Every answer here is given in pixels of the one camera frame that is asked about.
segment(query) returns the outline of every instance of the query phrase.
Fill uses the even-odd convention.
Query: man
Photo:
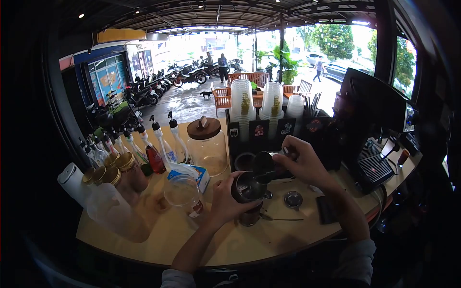
[[[319,56],[319,59],[317,60],[317,62],[315,62],[314,68],[317,70],[317,75],[315,75],[315,77],[314,77],[314,79],[312,79],[312,81],[315,82],[315,78],[318,78],[318,79],[319,79],[319,82],[322,82],[322,81],[320,80],[320,74],[321,74],[322,71],[323,71],[322,56]]]
[[[213,65],[213,58],[211,58],[211,55],[209,52],[207,52],[207,58],[205,59],[205,63],[207,65],[211,65],[211,66]]]
[[[221,83],[224,83],[224,79],[228,79],[227,76],[227,59],[224,57],[224,53],[221,53],[221,58],[218,58],[219,66],[219,77],[221,78]]]
[[[335,210],[349,245],[339,257],[339,267],[332,279],[323,279],[322,287],[369,287],[373,273],[372,260],[376,250],[370,239],[365,215],[349,193],[328,174],[312,146],[288,135],[282,147],[294,147],[299,153],[297,162],[284,155],[274,155],[277,163],[287,168],[300,181],[318,187]],[[243,173],[236,171],[224,181],[213,185],[213,203],[206,222],[187,240],[173,260],[171,269],[163,271],[162,288],[195,287],[192,273],[197,269],[213,235],[226,222],[256,207],[259,201],[239,204],[232,198],[234,178]]]

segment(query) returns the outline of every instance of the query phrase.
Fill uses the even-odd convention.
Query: wooden counter
[[[225,119],[220,119],[221,129],[225,131]],[[186,128],[189,123],[179,124],[181,137],[188,138]],[[158,141],[152,129],[148,129],[150,141],[158,147]],[[173,136],[168,126],[162,127],[165,139],[174,145]],[[139,147],[143,147],[138,133],[133,133]],[[384,149],[392,148],[389,142]],[[397,162],[402,152],[393,152],[390,159]],[[403,180],[413,171],[419,159],[410,157],[400,170],[398,176],[393,176],[386,184],[388,194],[391,194]],[[213,183],[226,178],[230,168],[216,177],[212,177],[204,194],[208,209],[213,198]],[[351,193],[354,200],[367,214],[379,205],[371,195],[362,195],[356,190],[354,181],[344,167],[330,174],[338,183]],[[150,237],[144,243],[131,243],[128,240],[106,230],[91,220],[86,211],[82,212],[76,237],[100,250],[121,257],[154,264],[171,265],[176,253],[194,233],[194,228],[188,220],[175,209],[159,215],[153,210],[154,198],[162,193],[167,173],[153,175],[149,186],[141,195],[141,200],[135,208],[152,227]],[[252,227],[244,227],[237,221],[224,225],[215,235],[203,257],[202,266],[226,266],[262,260],[278,255],[292,253],[314,245],[337,234],[341,227],[338,223],[321,225],[315,198],[321,194],[314,192],[306,184],[298,180],[284,183],[271,183],[268,189],[273,192],[271,200],[264,200],[262,211],[273,218],[303,218],[304,221],[265,221],[260,219]],[[303,203],[299,212],[288,209],[283,202],[283,195],[295,190],[302,194]]]

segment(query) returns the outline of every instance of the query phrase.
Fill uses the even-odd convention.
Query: coffee machine
[[[357,186],[369,194],[394,176],[380,151],[367,143],[373,128],[397,133],[413,131],[417,111],[392,86],[352,68],[346,71],[340,93],[344,103],[335,116],[341,123],[342,160]]]

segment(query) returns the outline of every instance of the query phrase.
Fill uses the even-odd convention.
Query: wet floor
[[[210,98],[203,98],[200,95],[203,91],[211,92],[211,83],[214,86],[225,87],[225,84],[221,84],[219,78],[208,79],[205,84],[198,83],[185,83],[180,88],[171,87],[161,99],[157,105],[144,107],[140,111],[142,112],[142,118],[144,119],[144,126],[151,127],[152,121],[149,121],[151,115],[154,115],[155,120],[159,122],[160,126],[168,125],[170,121],[168,118],[168,112],[173,112],[173,117],[178,123],[192,122],[199,119],[201,116],[216,118],[216,110],[214,105],[213,94]],[[225,117],[225,109],[218,109],[217,118]]]

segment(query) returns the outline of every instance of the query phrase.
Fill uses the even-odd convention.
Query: ceiling
[[[60,35],[106,28],[177,34],[226,31],[233,34],[314,23],[376,23],[373,0],[61,0]]]

